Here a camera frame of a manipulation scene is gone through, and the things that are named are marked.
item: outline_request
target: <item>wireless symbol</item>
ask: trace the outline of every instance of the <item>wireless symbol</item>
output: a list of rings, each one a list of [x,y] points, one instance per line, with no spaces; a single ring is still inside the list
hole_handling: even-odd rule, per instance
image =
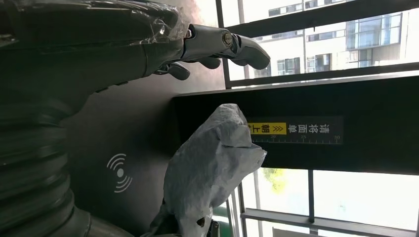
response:
[[[131,177],[127,175],[124,176],[124,170],[122,168],[117,169],[119,165],[124,164],[125,157],[125,154],[116,154],[108,161],[108,164],[106,165],[107,168],[116,171],[118,178],[122,179],[122,177],[124,177],[123,180],[117,182],[118,184],[115,186],[116,190],[114,190],[115,193],[122,193],[131,185],[132,182]]]

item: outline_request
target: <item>black panel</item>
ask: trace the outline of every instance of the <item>black panel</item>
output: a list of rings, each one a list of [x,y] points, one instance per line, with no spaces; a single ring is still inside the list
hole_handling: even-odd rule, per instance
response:
[[[340,146],[260,143],[264,167],[419,174],[419,77],[175,98],[185,141],[223,103],[246,117],[342,116]]]

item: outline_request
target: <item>green tree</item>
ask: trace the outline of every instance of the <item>green tree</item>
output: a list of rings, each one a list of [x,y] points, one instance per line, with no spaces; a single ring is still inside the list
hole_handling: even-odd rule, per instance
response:
[[[274,193],[280,194],[284,190],[286,185],[284,169],[262,168],[262,173],[266,180],[271,182]]]

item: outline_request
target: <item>label sticker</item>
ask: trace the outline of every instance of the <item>label sticker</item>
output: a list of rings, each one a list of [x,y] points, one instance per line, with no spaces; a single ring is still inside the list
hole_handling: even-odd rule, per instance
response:
[[[286,135],[286,122],[249,122],[250,134]]]
[[[249,118],[253,142],[343,144],[343,117]]]

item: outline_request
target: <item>building window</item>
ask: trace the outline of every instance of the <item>building window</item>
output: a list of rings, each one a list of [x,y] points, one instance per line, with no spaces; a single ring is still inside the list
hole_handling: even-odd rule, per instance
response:
[[[328,40],[328,39],[333,39],[333,38],[338,38],[338,37],[343,37],[343,36],[345,36],[345,30],[332,31],[332,32],[309,35],[307,36],[306,41],[312,42],[312,41],[318,41],[318,40]]]
[[[308,1],[305,3],[305,8],[313,8],[313,7],[317,7],[317,6],[324,6],[324,5],[329,5],[332,3],[336,3],[336,2],[340,2],[343,0],[324,0],[324,1],[319,1],[319,0],[313,0],[313,1]]]
[[[290,38],[294,38],[294,37],[299,37],[299,36],[302,35],[302,33],[303,33],[303,30],[290,31],[290,32],[274,34],[274,35],[272,35],[272,38],[273,39],[290,39]]]
[[[314,170],[312,186],[308,185],[310,179],[308,170],[280,168],[260,168],[246,176],[242,193],[235,191],[234,202],[243,200],[247,236],[366,237],[372,232],[385,236],[392,231],[398,231],[397,236],[415,236],[419,209],[419,191],[415,187],[419,176]],[[310,192],[314,199],[311,203]],[[333,232],[299,226],[301,217],[309,221],[311,208],[315,222],[333,227]],[[240,213],[230,214],[237,220],[233,224],[238,224]],[[341,229],[346,224],[358,234],[340,233],[348,231]]]
[[[254,78],[267,78],[272,76],[271,73],[271,64],[269,64],[266,68],[262,70],[256,70],[254,69]]]
[[[324,72],[330,71],[332,54],[320,54],[312,57],[307,57],[307,72]]]
[[[373,50],[363,49],[349,52],[348,64],[350,68],[364,68],[372,66]]]
[[[308,1],[305,3],[305,8],[317,7],[317,0]]]
[[[299,4],[271,9],[268,11],[268,14],[269,16],[277,16],[277,15],[291,13],[291,12],[300,11],[300,10],[302,10],[302,4],[299,3]]]
[[[346,23],[346,49],[400,42],[401,13],[375,16]]]
[[[300,74],[300,58],[287,58],[277,61],[278,75]]]

